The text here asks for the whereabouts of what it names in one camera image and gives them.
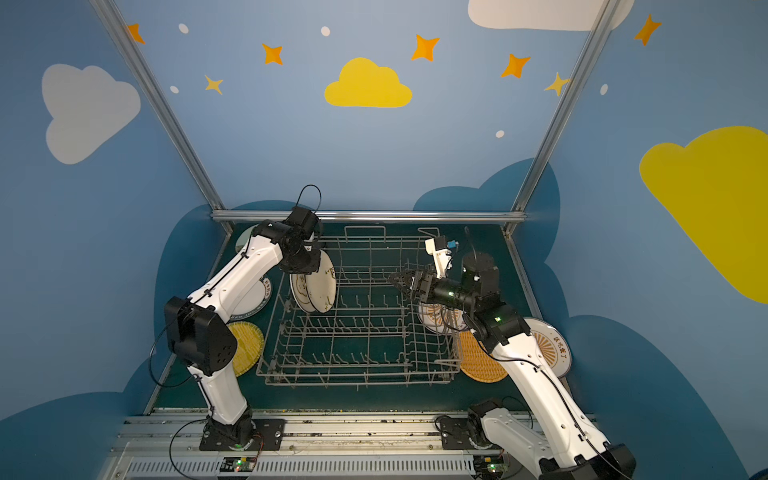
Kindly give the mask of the white plate black emblem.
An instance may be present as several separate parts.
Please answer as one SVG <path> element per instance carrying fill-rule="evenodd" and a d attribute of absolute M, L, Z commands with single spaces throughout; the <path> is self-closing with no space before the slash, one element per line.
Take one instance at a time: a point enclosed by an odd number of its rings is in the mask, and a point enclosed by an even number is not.
<path fill-rule="evenodd" d="M 299 308 L 306 312 L 306 313 L 312 313 L 315 312 L 315 308 L 311 303 L 311 300 L 308 295 L 308 289 L 306 284 L 306 275 L 305 274 L 291 274 L 290 275 L 290 286 L 291 291 L 294 300 L 296 301 Z"/>

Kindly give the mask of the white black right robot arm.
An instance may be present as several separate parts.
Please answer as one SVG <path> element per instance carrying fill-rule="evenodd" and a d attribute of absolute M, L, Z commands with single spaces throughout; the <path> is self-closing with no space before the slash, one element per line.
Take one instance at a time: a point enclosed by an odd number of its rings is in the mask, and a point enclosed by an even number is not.
<path fill-rule="evenodd" d="M 542 357 L 530 327 L 501 296 L 500 272 L 486 253 L 462 260 L 460 280 L 435 268 L 402 270 L 390 282 L 412 300 L 444 305 L 464 314 L 481 350 L 513 380 L 541 429 L 516 420 L 501 403 L 471 408 L 475 438 L 501 447 L 539 479 L 629 479 L 636 460 L 587 418 Z"/>

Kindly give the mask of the cream plate floral rim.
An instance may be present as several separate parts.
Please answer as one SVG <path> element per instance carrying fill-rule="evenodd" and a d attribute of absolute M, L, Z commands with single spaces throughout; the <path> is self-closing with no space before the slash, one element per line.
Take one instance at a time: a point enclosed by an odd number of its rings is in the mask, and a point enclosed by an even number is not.
<path fill-rule="evenodd" d="M 305 275 L 307 299 L 316 312 L 327 313 L 336 299 L 337 281 L 335 267 L 330 256 L 320 251 L 320 265 L 317 272 Z"/>

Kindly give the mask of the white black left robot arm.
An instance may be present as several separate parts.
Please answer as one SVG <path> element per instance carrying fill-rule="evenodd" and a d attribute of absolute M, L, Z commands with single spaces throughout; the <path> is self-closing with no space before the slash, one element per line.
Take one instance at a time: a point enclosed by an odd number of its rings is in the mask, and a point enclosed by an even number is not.
<path fill-rule="evenodd" d="M 185 298 L 173 297 L 164 307 L 168 348 L 186 366 L 209 407 L 209 424 L 250 429 L 248 403 L 232 365 L 237 340 L 227 323 L 241 303 L 263 294 L 263 277 L 275 266 L 294 274 L 315 273 L 320 251 L 305 247 L 319 218 L 295 206 L 282 221 L 264 220 L 245 245 L 205 285 Z"/>

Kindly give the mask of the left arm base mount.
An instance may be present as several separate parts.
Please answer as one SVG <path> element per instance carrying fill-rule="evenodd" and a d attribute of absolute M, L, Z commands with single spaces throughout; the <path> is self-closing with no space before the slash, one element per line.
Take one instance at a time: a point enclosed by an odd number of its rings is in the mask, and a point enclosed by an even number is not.
<path fill-rule="evenodd" d="M 241 419 L 233 425 L 208 420 L 200 451 L 277 451 L 285 428 L 283 419 Z"/>

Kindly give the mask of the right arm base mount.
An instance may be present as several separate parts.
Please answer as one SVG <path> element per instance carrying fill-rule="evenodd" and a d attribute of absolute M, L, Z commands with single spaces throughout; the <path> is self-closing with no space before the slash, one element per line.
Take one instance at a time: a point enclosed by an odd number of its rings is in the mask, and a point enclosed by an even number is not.
<path fill-rule="evenodd" d="M 444 450 L 477 450 L 467 418 L 440 416 L 435 421 Z"/>

